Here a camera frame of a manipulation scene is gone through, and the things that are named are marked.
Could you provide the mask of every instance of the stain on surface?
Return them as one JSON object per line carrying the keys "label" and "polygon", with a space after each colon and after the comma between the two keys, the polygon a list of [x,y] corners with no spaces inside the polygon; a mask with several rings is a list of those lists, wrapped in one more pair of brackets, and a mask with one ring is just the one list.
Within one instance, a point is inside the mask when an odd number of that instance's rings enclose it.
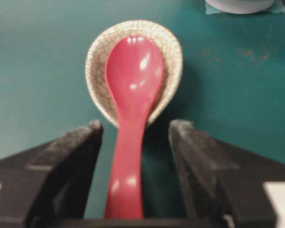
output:
{"label": "stain on surface", "polygon": [[236,53],[240,54],[241,59],[248,60],[249,63],[255,64],[256,68],[260,68],[261,65],[268,60],[271,55],[269,48],[239,48]]}
{"label": "stain on surface", "polygon": [[206,62],[220,62],[221,57],[214,53],[210,49],[205,49],[201,52],[201,56],[206,60]]}

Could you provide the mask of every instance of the spoon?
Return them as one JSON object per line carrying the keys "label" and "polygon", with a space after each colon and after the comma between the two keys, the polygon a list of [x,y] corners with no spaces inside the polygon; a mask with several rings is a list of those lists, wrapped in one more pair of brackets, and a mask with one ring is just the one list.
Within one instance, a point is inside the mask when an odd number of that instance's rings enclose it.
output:
{"label": "spoon", "polygon": [[141,149],[150,109],[163,79],[160,50],[143,36],[122,39],[106,62],[105,79],[119,130],[104,217],[142,219]]}

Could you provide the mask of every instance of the teal surface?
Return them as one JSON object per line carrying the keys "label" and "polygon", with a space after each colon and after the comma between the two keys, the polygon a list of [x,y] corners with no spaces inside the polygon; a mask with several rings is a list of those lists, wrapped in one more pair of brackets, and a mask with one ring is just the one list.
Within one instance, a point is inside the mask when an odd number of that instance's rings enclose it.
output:
{"label": "teal surface", "polygon": [[206,15],[203,0],[0,0],[0,158],[100,119],[85,216],[102,217],[116,130],[90,99],[84,64],[99,33],[130,19],[166,26],[184,53],[179,90],[146,131],[148,217],[184,216],[167,140],[174,118],[285,163],[285,14]]}

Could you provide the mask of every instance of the spoon handle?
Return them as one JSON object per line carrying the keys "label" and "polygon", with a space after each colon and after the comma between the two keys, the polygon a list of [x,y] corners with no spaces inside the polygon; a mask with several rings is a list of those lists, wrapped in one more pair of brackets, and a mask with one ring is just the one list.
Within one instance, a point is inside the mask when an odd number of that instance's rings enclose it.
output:
{"label": "spoon handle", "polygon": [[119,121],[104,217],[143,219],[141,156],[145,121]]}

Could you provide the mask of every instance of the plastic spoon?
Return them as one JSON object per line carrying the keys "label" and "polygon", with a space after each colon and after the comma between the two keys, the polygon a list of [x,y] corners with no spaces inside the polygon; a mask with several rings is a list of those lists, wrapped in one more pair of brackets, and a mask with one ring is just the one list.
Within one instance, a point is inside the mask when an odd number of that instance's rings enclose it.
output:
{"label": "plastic spoon", "polygon": [[110,53],[105,74],[119,130],[104,217],[142,219],[141,149],[150,108],[162,83],[162,55],[148,38],[127,37]]}

